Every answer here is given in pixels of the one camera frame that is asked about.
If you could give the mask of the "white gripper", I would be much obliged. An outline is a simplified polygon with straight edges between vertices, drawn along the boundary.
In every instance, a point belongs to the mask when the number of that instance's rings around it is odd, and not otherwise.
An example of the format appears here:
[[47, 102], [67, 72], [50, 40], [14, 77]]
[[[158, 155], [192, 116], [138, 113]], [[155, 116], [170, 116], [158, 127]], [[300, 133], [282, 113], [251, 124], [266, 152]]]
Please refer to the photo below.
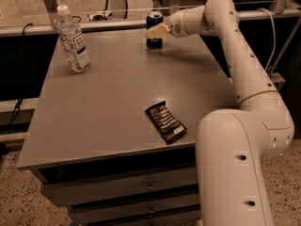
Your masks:
[[147, 39], [164, 39], [169, 33], [176, 37], [185, 37], [187, 32], [184, 27], [184, 14], [186, 10], [178, 10], [165, 18], [165, 23], [150, 27], [145, 36]]

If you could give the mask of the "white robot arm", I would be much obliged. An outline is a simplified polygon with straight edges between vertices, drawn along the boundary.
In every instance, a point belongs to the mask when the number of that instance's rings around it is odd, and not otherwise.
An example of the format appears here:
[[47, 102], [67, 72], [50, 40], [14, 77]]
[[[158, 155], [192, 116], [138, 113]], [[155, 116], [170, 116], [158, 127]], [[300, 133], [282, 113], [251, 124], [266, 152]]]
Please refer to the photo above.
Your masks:
[[291, 114], [239, 23], [232, 0], [208, 0], [146, 32], [149, 39], [216, 36], [229, 67], [238, 108], [209, 113], [197, 129], [198, 226], [274, 226], [261, 161], [293, 140]]

